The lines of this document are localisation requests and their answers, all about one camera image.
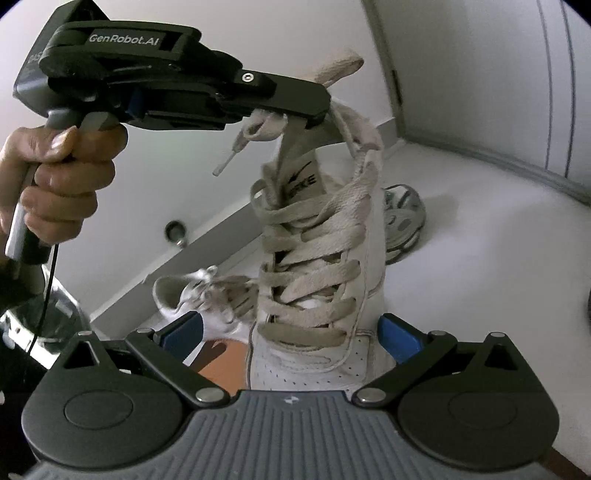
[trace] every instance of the hand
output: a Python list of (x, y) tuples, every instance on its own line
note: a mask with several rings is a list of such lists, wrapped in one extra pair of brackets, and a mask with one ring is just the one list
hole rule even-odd
[[(10, 232), (20, 200), (27, 211), (25, 223), (43, 242), (54, 245), (77, 237), (82, 222), (96, 211), (96, 191), (113, 181), (112, 160), (126, 144), (122, 125), (103, 132), (80, 132), (76, 127), (63, 132), (45, 127), (13, 132), (0, 151), (1, 230)], [(70, 154), (74, 161), (61, 163)], [(37, 185), (21, 193), (31, 162), (42, 164), (35, 174)]]

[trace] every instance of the white sneaker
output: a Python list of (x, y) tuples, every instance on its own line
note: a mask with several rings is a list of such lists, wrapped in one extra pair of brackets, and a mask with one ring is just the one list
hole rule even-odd
[(254, 324), (258, 286), (241, 275), (217, 276), (217, 267), (187, 275), (161, 277), (152, 296), (165, 319), (174, 321), (187, 312), (203, 318), (203, 340), (249, 342)]
[[(350, 54), (310, 79), (332, 85), (362, 64)], [(384, 313), (384, 147), (367, 119), (334, 100), (323, 124), (305, 125), (255, 112), (235, 143), (236, 152), (245, 138), (281, 135), (251, 190), (265, 260), (247, 382), (350, 396), (395, 366), (376, 335)]]

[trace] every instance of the orange object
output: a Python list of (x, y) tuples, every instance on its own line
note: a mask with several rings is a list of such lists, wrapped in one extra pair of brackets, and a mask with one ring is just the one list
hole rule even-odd
[(230, 395), (246, 388), (248, 347), (235, 340), (205, 342), (191, 369), (222, 387)]

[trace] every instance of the cable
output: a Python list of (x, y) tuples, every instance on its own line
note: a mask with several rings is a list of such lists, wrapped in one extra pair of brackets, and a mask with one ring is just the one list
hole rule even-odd
[[(33, 351), (33, 347), (35, 346), (35, 343), (37, 343), (37, 339), (39, 338), (40, 333), (43, 330), (43, 324), (45, 323), (45, 317), (47, 314), (47, 308), (49, 306), (49, 300), (51, 298), (51, 289), (53, 286), (53, 277), (56, 274), (56, 262), (57, 262), (57, 250), (58, 250), (58, 245), (54, 245), (53, 247), (53, 257), (51, 259), (51, 268), (49, 271), (49, 279), (47, 280), (47, 289), (45, 292), (45, 300), (43, 301), (43, 309), (41, 311), (41, 316), (39, 317), (39, 321), (37, 322), (37, 325), (35, 326), (34, 329), (34, 333), (33, 333), (33, 341), (31, 342), (31, 345), (29, 345), (29, 348), (27, 349), (27, 356), (30, 357), (31, 356), (31, 351)], [(22, 375), (22, 384), (24, 385), (26, 383), (27, 380), (27, 371), (28, 371), (28, 367), (29, 367), (29, 362), (27, 362), (26, 366), (25, 366), (25, 371)]]

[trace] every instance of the metal pin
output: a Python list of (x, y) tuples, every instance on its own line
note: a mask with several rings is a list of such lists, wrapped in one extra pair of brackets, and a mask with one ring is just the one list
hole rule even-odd
[(201, 403), (218, 403), (224, 399), (226, 394), (221, 388), (202, 388), (195, 393), (195, 398)]
[(363, 405), (374, 405), (386, 400), (386, 392), (379, 388), (362, 388), (357, 392), (357, 398)]

